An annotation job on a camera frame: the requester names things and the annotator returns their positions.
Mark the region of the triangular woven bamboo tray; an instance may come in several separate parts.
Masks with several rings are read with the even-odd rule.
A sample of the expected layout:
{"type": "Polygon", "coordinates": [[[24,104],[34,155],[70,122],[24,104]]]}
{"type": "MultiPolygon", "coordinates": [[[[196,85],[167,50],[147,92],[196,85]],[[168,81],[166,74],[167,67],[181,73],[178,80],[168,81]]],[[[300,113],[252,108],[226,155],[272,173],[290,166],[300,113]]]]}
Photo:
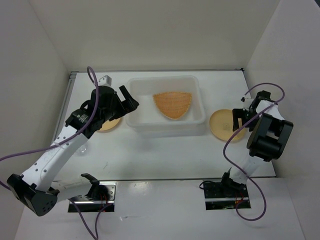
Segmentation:
{"type": "Polygon", "coordinates": [[[192,93],[167,91],[154,94],[153,102],[157,109],[171,120],[179,120],[188,111],[192,103],[192,93]]]}

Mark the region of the beige bear plate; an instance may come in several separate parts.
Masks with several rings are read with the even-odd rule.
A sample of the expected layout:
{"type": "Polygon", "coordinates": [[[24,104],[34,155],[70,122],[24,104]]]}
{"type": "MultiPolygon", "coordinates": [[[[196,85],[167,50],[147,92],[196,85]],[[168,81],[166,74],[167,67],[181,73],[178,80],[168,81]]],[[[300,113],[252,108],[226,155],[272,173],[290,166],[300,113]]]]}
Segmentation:
{"type": "Polygon", "coordinates": [[[234,134],[232,110],[220,109],[215,111],[209,118],[209,128],[216,138],[227,142],[234,134]]]}

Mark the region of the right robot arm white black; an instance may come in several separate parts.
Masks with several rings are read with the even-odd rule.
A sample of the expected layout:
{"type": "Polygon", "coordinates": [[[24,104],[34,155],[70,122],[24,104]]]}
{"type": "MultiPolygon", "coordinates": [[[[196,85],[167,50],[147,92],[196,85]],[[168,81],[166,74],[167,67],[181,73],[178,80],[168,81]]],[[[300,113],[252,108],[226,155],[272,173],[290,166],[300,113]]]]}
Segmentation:
{"type": "Polygon", "coordinates": [[[254,99],[243,97],[241,101],[244,108],[232,110],[232,130],[235,132],[245,126],[251,134],[243,162],[222,176],[219,191],[227,198],[241,194],[248,177],[264,163],[277,160],[282,155],[294,127],[292,122],[281,116],[278,104],[271,100],[268,91],[259,91],[254,99]]]}

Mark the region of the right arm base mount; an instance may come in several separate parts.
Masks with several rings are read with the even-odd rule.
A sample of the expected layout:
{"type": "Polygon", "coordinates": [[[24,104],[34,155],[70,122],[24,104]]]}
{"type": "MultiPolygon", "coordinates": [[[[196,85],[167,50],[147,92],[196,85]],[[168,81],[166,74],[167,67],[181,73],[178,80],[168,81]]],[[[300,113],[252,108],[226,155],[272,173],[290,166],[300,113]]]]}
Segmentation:
{"type": "Polygon", "coordinates": [[[233,210],[239,204],[239,209],[250,209],[248,190],[246,185],[240,190],[229,188],[221,182],[205,180],[200,183],[199,188],[203,190],[205,210],[233,210]]]}

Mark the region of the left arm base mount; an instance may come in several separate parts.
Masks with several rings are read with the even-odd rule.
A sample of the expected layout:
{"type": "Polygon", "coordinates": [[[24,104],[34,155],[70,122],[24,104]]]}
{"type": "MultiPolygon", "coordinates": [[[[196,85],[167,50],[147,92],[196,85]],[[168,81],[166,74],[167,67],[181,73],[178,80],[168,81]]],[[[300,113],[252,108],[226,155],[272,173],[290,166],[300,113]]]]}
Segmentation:
{"type": "Polygon", "coordinates": [[[115,181],[101,181],[96,193],[75,196],[72,200],[82,213],[114,212],[116,186],[115,181]]]}

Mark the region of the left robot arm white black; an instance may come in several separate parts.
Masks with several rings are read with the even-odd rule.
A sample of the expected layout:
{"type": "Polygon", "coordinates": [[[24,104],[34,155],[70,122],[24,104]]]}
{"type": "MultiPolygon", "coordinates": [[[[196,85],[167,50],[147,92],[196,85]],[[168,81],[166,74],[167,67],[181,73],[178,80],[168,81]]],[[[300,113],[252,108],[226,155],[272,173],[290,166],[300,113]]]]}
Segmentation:
{"type": "Polygon", "coordinates": [[[56,203],[76,196],[94,200],[107,189],[89,173],[82,173],[72,182],[54,182],[56,175],[71,156],[107,121],[119,119],[135,111],[139,103],[124,85],[120,86],[124,100],[109,86],[99,86],[79,109],[73,111],[51,149],[47,150],[21,175],[7,179],[14,196],[37,216],[50,212],[56,203]]]}

